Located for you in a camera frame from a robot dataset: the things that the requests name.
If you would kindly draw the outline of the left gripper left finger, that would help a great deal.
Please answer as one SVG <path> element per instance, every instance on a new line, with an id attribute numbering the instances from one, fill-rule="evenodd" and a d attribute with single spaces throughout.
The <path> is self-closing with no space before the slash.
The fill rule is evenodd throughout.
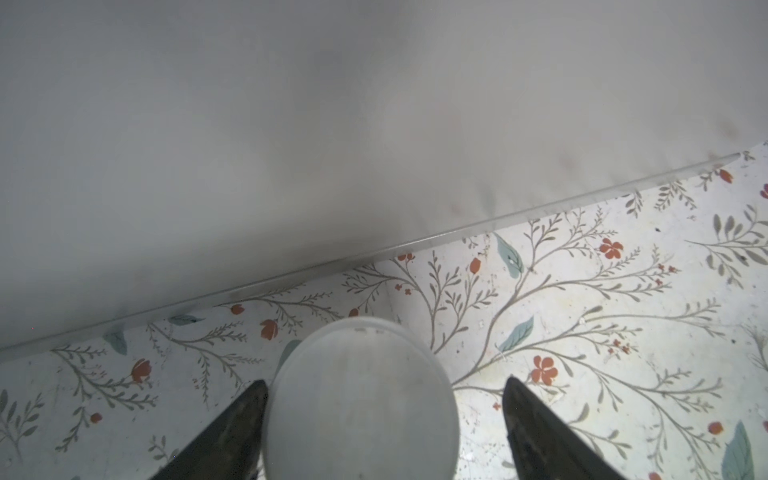
<path id="1" fill-rule="evenodd" d="M 153 480 L 257 478 L 267 401 L 267 383 L 253 382 Z"/>

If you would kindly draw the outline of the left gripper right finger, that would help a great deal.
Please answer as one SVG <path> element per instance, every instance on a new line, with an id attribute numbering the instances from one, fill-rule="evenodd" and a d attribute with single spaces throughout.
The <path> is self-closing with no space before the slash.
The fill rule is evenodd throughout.
<path id="1" fill-rule="evenodd" d="M 502 412 L 519 479 L 623 478 L 513 376 L 505 383 Z"/>

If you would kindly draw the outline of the orange fruit can white lid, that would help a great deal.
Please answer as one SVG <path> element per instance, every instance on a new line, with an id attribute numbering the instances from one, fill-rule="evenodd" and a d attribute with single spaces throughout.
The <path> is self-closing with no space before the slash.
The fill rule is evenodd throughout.
<path id="1" fill-rule="evenodd" d="M 269 479 L 451 479 L 458 408 L 445 370 L 412 332 L 344 319 L 283 361 L 262 442 Z"/>

